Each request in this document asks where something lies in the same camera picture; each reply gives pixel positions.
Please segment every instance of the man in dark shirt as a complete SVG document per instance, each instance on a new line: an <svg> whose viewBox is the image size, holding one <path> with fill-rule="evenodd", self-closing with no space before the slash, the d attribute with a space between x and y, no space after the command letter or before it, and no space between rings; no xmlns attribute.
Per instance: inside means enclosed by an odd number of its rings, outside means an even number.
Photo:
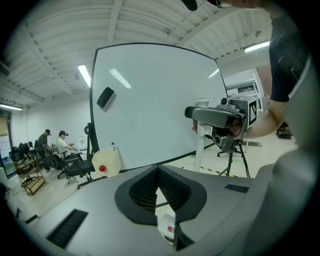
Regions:
<svg viewBox="0 0 320 256"><path fill-rule="evenodd" d="M289 101L289 94L296 85L305 67L308 50L301 34L292 21L273 0L208 0L217 7L229 4L235 8L264 9L272 20L272 34L269 42L269 58L272 75L272 91L268 109L260 114L248 129L246 138L263 137L276 131L284 122L283 109ZM234 124L230 130L237 138L241 126Z"/></svg>
<svg viewBox="0 0 320 256"><path fill-rule="evenodd" d="M30 152L30 148L32 147L32 145L32 142L29 141L28 143L24 143L19 146L21 158L24 158L24 160L32 158L32 154Z"/></svg>
<svg viewBox="0 0 320 256"><path fill-rule="evenodd" d="M51 147L48 145L49 135L51 135L51 132L49 129L46 129L45 132L38 138L36 152L40 155L42 160L46 158L46 152L51 151ZM46 167L45 169L47 172L50 170L50 168L48 167Z"/></svg>

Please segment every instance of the ceiling beam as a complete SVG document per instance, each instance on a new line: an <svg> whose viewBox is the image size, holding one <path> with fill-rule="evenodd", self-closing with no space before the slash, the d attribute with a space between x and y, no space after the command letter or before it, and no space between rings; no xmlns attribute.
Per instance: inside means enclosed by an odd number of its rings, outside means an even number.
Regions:
<svg viewBox="0 0 320 256"><path fill-rule="evenodd" d="M187 44L198 34L202 33L207 27L211 26L212 24L221 21L221 19L226 18L236 12L240 12L241 9L236 8L225 8L221 11L217 12L215 15L207 18L205 21L201 22L198 26L192 29L184 38L182 38L176 46L178 47L186 47Z"/></svg>
<svg viewBox="0 0 320 256"><path fill-rule="evenodd" d="M111 17L110 17L108 35L106 39L107 46L112 45L114 42L117 20L118 20L122 3L123 3L123 0L114 0Z"/></svg>
<svg viewBox="0 0 320 256"><path fill-rule="evenodd" d="M26 52L29 53L39 68L42 69L42 71L51 79L54 79L56 84L65 92L67 92L69 95L73 95L73 90L70 88L70 86L57 74L55 69L49 64L45 56L41 53L25 24L21 25L21 29L18 31L17 35Z"/></svg>
<svg viewBox="0 0 320 256"><path fill-rule="evenodd" d="M2 75L0 75L0 88L5 89L8 92L15 93L17 95L21 95L21 96L23 96L33 102L36 102L36 103L43 103L44 102L44 100L42 98L16 86L12 82L5 79Z"/></svg>

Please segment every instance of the fluorescent light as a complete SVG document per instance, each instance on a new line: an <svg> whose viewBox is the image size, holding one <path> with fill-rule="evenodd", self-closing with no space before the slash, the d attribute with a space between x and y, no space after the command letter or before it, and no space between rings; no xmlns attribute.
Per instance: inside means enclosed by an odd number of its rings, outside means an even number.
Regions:
<svg viewBox="0 0 320 256"><path fill-rule="evenodd" d="M19 111L22 111L22 108L20 108L20 107L15 107L15 106L8 106L8 105L0 104L0 107L1 107L1 108L5 108L5 109L10 109L10 110L19 110Z"/></svg>
<svg viewBox="0 0 320 256"><path fill-rule="evenodd" d="M256 44L256 45L253 45L253 46L244 48L244 52L245 52L245 53L248 53L248 52L252 52L252 51L254 51L254 50L263 48L263 47L267 47L267 46L269 46L269 42L270 42L270 41L268 41L268 42L263 42L263 43L259 43L259 44Z"/></svg>
<svg viewBox="0 0 320 256"><path fill-rule="evenodd" d="M211 75L209 75L209 77L208 78L212 78L212 77L214 77L216 74L218 74L219 73L219 68L217 68Z"/></svg>
<svg viewBox="0 0 320 256"><path fill-rule="evenodd" d="M115 68L110 69L109 71L111 75L114 76L115 79L117 79L121 84L124 85L124 87L130 89L131 85L128 83L128 81L116 70Z"/></svg>
<svg viewBox="0 0 320 256"><path fill-rule="evenodd" d="M91 78L90 78L90 75L88 73L86 66L85 65L78 66L78 70L80 71L83 79L85 80L86 84L90 88Z"/></svg>

